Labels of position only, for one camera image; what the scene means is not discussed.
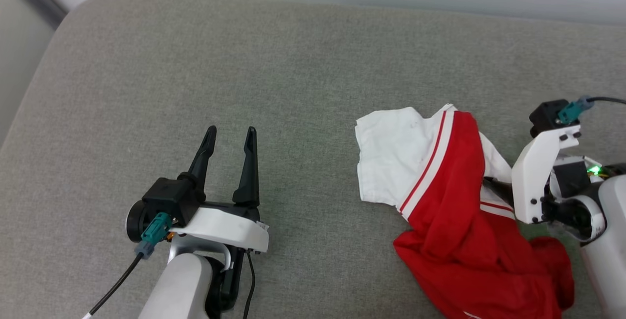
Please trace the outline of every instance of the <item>cloth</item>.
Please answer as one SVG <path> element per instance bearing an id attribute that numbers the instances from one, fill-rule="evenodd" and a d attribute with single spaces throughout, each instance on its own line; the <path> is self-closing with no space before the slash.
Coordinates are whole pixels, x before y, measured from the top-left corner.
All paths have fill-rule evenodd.
<path id="1" fill-rule="evenodd" d="M 514 211 L 482 187 L 510 167 L 471 114 L 445 105 L 357 121 L 361 198 L 393 205 L 413 228 L 394 241 L 432 303 L 448 318 L 560 318 L 573 305 L 572 266 L 550 237 L 519 234 Z"/>

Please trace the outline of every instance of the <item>red garment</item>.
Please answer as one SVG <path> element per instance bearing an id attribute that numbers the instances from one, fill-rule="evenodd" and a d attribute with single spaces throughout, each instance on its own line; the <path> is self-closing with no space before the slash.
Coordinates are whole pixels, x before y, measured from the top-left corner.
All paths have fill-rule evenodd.
<path id="1" fill-rule="evenodd" d="M 400 207 L 413 230 L 394 241 L 398 255 L 448 318 L 561 318 L 574 301 L 565 248 L 550 237 L 527 241 L 511 208 L 482 202 L 484 170 L 474 118 L 445 112 L 429 163 Z"/>

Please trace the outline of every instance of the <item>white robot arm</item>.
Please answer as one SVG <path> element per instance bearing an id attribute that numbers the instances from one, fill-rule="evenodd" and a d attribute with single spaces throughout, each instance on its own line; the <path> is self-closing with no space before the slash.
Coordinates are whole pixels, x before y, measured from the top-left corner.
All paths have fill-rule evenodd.
<path id="1" fill-rule="evenodd" d="M 217 129 L 206 131 L 201 147 L 188 172 L 175 180 L 159 178 L 133 205 L 127 217 L 127 235 L 138 243 L 136 258 L 122 278 L 85 316 L 86 319 L 107 301 L 141 259 L 147 259 L 157 243 L 171 243 L 168 265 L 143 307 L 143 319 L 219 319 L 231 310 L 239 294 L 244 257 L 252 272 L 252 286 L 246 302 L 247 316 L 254 290 L 251 252 L 268 251 L 268 226 L 260 221 L 257 132 L 248 129 L 246 160 L 233 203 L 206 201 L 204 183 L 208 159 L 213 155 Z M 214 257 L 195 252 L 218 253 Z"/>
<path id="2" fill-rule="evenodd" d="M 549 101 L 530 115 L 534 139 L 514 164 L 508 202 L 518 220 L 554 223 L 581 241 L 581 255 L 604 317 L 624 318 L 626 164 L 602 167 L 586 157 L 560 155 L 562 149 L 578 145 L 581 136 L 577 116 L 582 110 L 567 122 L 562 120 L 561 113 L 571 106 L 566 100 Z M 506 199 L 503 183 L 485 185 Z"/>

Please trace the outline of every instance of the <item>black cable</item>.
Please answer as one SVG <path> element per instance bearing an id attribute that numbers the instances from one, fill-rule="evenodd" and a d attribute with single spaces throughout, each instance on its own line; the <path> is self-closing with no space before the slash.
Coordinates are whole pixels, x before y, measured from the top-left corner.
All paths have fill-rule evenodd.
<path id="1" fill-rule="evenodd" d="M 250 310 L 250 302 L 252 301 L 252 294 L 254 293 L 254 267 L 252 267 L 252 257 L 250 257 L 250 252 L 248 252 L 248 263 L 250 263 L 250 272 L 252 273 L 252 285 L 250 285 L 250 294 L 248 294 L 248 300 L 246 301 L 246 309 L 244 309 L 244 319 L 248 318 L 248 311 Z"/>
<path id="2" fill-rule="evenodd" d="M 589 101 L 589 102 L 591 102 L 591 101 L 609 101 L 609 102 L 612 102 L 612 103 L 620 103 L 620 104 L 626 105 L 626 100 L 618 99 L 618 98 L 611 98 L 610 96 L 594 96 L 593 98 L 588 98 L 587 101 Z"/>
<path id="3" fill-rule="evenodd" d="M 109 292 L 107 292 L 107 294 L 104 297 L 102 297 L 102 299 L 100 301 L 98 301 L 98 303 L 89 311 L 89 314 L 94 315 L 96 312 L 98 312 L 100 307 L 103 304 L 105 304 L 107 299 L 109 299 L 109 297 L 111 297 L 113 295 L 113 293 L 119 288 L 121 283 L 123 283 L 124 280 L 128 277 L 128 275 L 130 275 L 130 273 L 134 270 L 135 266 L 137 266 L 137 264 L 139 263 L 139 261 L 142 258 L 143 258 L 143 253 L 139 252 L 139 254 L 137 254 L 137 257 L 135 257 L 134 261 L 131 263 L 131 265 L 128 267 L 128 269 L 122 274 L 122 276 L 115 283 L 115 285 L 111 288 L 111 290 L 109 290 Z"/>

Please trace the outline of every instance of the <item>gray fabric surface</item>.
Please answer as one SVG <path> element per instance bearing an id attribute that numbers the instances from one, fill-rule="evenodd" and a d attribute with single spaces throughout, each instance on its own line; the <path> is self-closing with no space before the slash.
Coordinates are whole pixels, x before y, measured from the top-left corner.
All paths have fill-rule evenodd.
<path id="1" fill-rule="evenodd" d="M 91 0 L 63 22 L 0 150 L 0 317 L 78 318 L 132 261 L 124 222 L 217 125 L 206 194 L 228 201 L 249 125 L 260 213 L 251 318 L 437 318 L 396 256 L 405 221 L 358 197 L 355 119 L 447 102 L 512 162 L 541 102 L 626 97 L 626 30 L 467 14 L 259 0 Z M 626 108 L 585 114 L 576 151 L 624 161 Z M 526 234 L 544 233 L 542 227 Z M 577 299 L 599 316 L 576 245 Z M 140 312 L 167 246 L 97 318 Z M 225 318 L 241 317 L 250 276 Z"/>

